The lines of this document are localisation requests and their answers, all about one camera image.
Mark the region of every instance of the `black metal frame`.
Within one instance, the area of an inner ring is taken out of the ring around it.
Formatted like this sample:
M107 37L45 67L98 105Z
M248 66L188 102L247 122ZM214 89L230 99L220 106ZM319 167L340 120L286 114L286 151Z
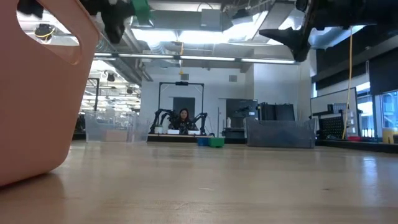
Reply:
M96 80L97 81L97 86L95 88L95 103L94 103L94 111L97 111L98 95L100 94L100 79L99 78L88 78L88 80Z
M188 85L200 85L201 86L201 112L203 113L203 96L205 94L205 84L203 83L188 83L188 82L184 82L182 85L182 82L160 82L159 83L159 96L157 99L157 109L160 109L160 94L162 93L162 85L163 84L173 84L173 85L177 85L177 86L188 86Z

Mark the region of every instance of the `woman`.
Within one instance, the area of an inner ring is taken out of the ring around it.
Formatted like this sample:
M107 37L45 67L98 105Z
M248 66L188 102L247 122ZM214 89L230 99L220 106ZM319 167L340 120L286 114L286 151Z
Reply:
M180 134L188 134L188 130L198 131L197 126L189 119L189 112L186 108L180 110L180 116L170 124L169 129L180 130Z

